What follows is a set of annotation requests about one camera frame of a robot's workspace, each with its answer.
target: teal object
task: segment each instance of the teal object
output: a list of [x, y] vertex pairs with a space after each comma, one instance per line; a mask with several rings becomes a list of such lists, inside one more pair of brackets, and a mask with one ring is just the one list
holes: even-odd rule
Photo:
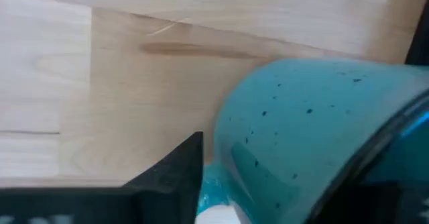
[[[419, 107], [428, 89], [423, 66], [301, 59], [257, 69], [219, 113], [198, 212], [237, 203], [252, 223], [304, 223], [351, 175], [349, 166], [364, 169], [393, 137], [426, 122]], [[375, 139], [383, 126], [390, 129]], [[357, 161], [357, 153], [365, 156]], [[368, 181], [387, 178], [370, 174]]]
[[429, 111], [391, 143], [380, 164], [365, 178], [365, 184], [392, 181], [409, 186], [429, 182]]

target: black plastic object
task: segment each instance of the black plastic object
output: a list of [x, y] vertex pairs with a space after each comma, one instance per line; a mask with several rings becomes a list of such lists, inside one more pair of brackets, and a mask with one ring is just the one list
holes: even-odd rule
[[196, 132], [122, 187], [0, 190], [0, 224], [194, 223], [202, 148]]
[[406, 64], [429, 66], [429, 0], [426, 0], [413, 42], [408, 50]]
[[404, 188], [397, 182], [350, 187], [337, 195], [318, 223], [427, 224], [429, 186]]

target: teal plastic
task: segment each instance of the teal plastic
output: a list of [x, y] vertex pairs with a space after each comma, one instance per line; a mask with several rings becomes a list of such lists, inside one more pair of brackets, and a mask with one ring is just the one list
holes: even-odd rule
[[412, 186], [429, 182], [429, 112], [394, 141], [383, 159], [366, 175], [365, 184], [398, 182]]
[[415, 66], [278, 60], [225, 99], [198, 212], [237, 203], [252, 223], [303, 223], [353, 154], [429, 89]]

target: wooden surface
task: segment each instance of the wooden surface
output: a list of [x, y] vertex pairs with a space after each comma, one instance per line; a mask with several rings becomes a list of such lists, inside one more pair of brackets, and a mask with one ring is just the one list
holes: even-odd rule
[[61, 1], [74, 3], [0, 0], [1, 186], [118, 185], [199, 130], [209, 161], [247, 73], [291, 57], [400, 63], [424, 0]]
[[60, 0], [403, 62], [424, 0]]

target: light wood panel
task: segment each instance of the light wood panel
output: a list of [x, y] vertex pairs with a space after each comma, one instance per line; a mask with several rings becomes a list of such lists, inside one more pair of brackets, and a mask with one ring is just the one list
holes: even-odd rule
[[59, 174], [64, 104], [88, 97], [90, 18], [85, 6], [0, 0], [0, 178]]
[[424, 0], [61, 0], [400, 63]]

